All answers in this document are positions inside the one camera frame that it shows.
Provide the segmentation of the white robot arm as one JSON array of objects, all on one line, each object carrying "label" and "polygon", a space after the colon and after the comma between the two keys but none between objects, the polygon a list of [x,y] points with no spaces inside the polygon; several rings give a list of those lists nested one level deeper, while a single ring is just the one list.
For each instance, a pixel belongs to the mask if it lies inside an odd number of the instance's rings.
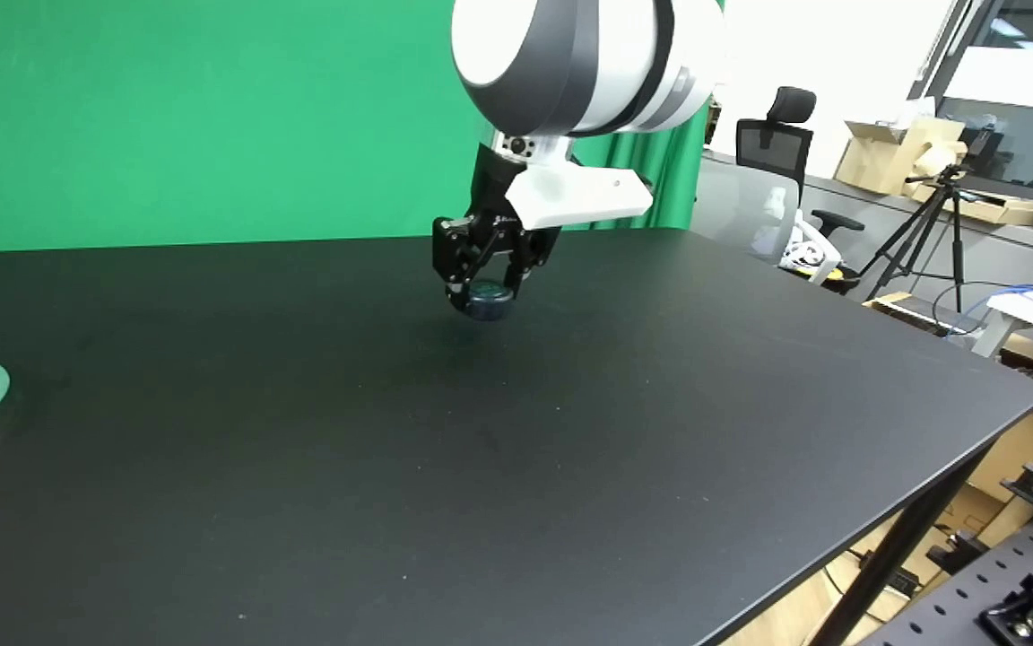
[{"label": "white robot arm", "polygon": [[705,108],[717,0],[453,0],[453,66],[492,126],[469,205],[430,225],[446,299],[501,317],[564,225],[646,216],[633,168],[582,165],[575,144],[664,133]]}]

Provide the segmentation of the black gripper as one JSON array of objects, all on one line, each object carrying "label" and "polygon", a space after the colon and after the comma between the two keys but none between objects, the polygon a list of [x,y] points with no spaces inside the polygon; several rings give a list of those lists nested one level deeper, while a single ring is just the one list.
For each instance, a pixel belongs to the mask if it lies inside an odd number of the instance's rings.
[{"label": "black gripper", "polygon": [[523,163],[478,146],[466,219],[436,216],[430,224],[430,265],[446,279],[449,299],[466,299],[480,269],[480,256],[504,251],[501,289],[518,295],[523,279],[547,263],[558,229],[523,229],[504,189]]}]

